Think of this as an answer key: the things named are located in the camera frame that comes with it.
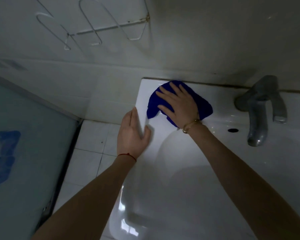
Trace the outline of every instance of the person's left hand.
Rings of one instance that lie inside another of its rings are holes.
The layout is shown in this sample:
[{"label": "person's left hand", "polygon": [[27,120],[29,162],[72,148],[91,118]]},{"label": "person's left hand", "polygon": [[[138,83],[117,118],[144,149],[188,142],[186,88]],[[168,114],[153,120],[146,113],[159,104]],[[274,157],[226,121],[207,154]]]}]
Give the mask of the person's left hand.
[{"label": "person's left hand", "polygon": [[144,136],[138,132],[138,111],[136,107],[123,117],[118,134],[117,155],[129,153],[137,159],[146,149],[151,137],[151,130],[146,125]]}]

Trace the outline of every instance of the red string bracelet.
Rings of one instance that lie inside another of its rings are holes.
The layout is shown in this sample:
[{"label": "red string bracelet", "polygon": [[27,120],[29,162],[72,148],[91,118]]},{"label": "red string bracelet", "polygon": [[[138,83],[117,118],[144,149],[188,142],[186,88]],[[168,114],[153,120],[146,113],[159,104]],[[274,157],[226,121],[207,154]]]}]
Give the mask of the red string bracelet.
[{"label": "red string bracelet", "polygon": [[122,153],[122,154],[119,154],[118,156],[121,156],[121,155],[128,155],[128,156],[132,157],[137,162],[137,160],[132,155],[130,155],[129,153]]}]

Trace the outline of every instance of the gold bracelet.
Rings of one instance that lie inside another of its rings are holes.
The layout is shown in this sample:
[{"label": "gold bracelet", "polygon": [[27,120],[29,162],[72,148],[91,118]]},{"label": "gold bracelet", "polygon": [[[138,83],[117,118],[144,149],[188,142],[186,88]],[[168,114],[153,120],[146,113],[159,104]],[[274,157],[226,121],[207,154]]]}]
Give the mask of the gold bracelet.
[{"label": "gold bracelet", "polygon": [[183,127],[183,129],[182,129],[182,132],[185,133],[185,134],[188,134],[188,130],[191,128],[191,126],[193,126],[196,123],[202,124],[201,120],[196,119],[195,121],[192,121],[192,122],[190,122],[188,124],[185,124],[184,127]]}]

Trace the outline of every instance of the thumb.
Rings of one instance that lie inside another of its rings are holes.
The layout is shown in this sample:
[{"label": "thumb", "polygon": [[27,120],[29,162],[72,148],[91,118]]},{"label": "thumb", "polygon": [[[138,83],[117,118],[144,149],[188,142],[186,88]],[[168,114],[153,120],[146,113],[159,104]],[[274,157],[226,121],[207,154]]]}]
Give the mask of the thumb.
[{"label": "thumb", "polygon": [[150,141],[150,138],[151,138],[151,130],[149,129],[149,127],[146,125],[144,127],[144,136],[142,138],[142,141],[148,145],[149,144],[149,141]]}]

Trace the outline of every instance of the white wire rack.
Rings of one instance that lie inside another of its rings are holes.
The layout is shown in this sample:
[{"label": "white wire rack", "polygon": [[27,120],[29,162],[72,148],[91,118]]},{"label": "white wire rack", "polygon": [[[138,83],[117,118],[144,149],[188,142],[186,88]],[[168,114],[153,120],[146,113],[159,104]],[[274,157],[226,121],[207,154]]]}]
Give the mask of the white wire rack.
[{"label": "white wire rack", "polygon": [[[54,18],[54,16],[51,14],[51,12],[48,11],[48,9],[40,2],[40,0],[36,0],[40,6],[42,6],[45,11],[47,13],[43,13],[43,12],[38,12],[36,13],[36,19],[37,21],[39,22],[39,24],[41,24],[46,30],[48,30],[54,37],[56,37],[56,39],[58,39],[61,43],[64,44],[64,49],[65,50],[71,50],[71,47],[68,45],[68,40],[69,40],[69,37],[74,41],[74,43],[78,46],[78,48],[82,51],[81,47],[79,46],[79,44],[76,42],[75,40],[75,36],[80,36],[80,35],[85,35],[85,34],[88,34],[88,33],[94,33],[96,35],[96,38],[97,38],[97,41],[96,42],[93,42],[91,43],[90,45],[91,46],[95,46],[95,45],[101,45],[102,44],[102,40],[100,38],[100,36],[98,35],[98,32],[100,31],[105,31],[105,30],[109,30],[109,29],[115,29],[115,28],[119,28],[120,31],[122,32],[122,34],[130,41],[137,41],[137,40],[140,40],[143,36],[143,33],[145,31],[145,28],[146,28],[146,25],[147,23],[149,22],[150,20],[150,15],[149,15],[149,11],[148,11],[148,7],[147,7],[147,4],[146,4],[146,1],[144,0],[144,5],[145,5],[145,8],[146,8],[146,17],[142,18],[142,19],[139,19],[139,20],[136,20],[136,21],[129,21],[127,23],[122,23],[122,24],[119,24],[117,22],[117,20],[114,18],[114,16],[111,14],[111,12],[106,8],[106,6],[100,2],[99,0],[86,0],[86,1],[93,1],[93,2],[96,2],[98,3],[102,8],[103,10],[110,16],[110,18],[114,21],[115,25],[113,26],[109,26],[109,27],[104,27],[104,28],[98,28],[98,29],[95,29],[93,27],[93,25],[91,24],[90,20],[88,19],[87,15],[85,14],[81,4],[84,0],[79,0],[78,2],[78,6],[79,6],[79,9],[82,13],[82,15],[84,16],[85,20],[88,22],[89,26],[90,26],[90,30],[88,31],[83,31],[83,32],[76,32],[76,33],[73,33],[73,34],[70,34],[66,28],[62,25],[62,24],[59,24],[56,19]],[[40,20],[40,17],[41,16],[45,16],[45,17],[48,17],[48,18],[51,18],[53,19],[53,21],[55,21],[66,33],[67,33],[67,37],[65,39],[65,41],[63,39],[61,39],[59,36],[57,36],[51,29],[49,29],[41,20]],[[135,37],[135,38],[130,38],[128,36],[128,34],[124,31],[123,27],[128,27],[128,26],[133,26],[133,25],[138,25],[138,24],[144,24],[143,28],[142,28],[142,31],[140,33],[140,35],[138,37]]]}]

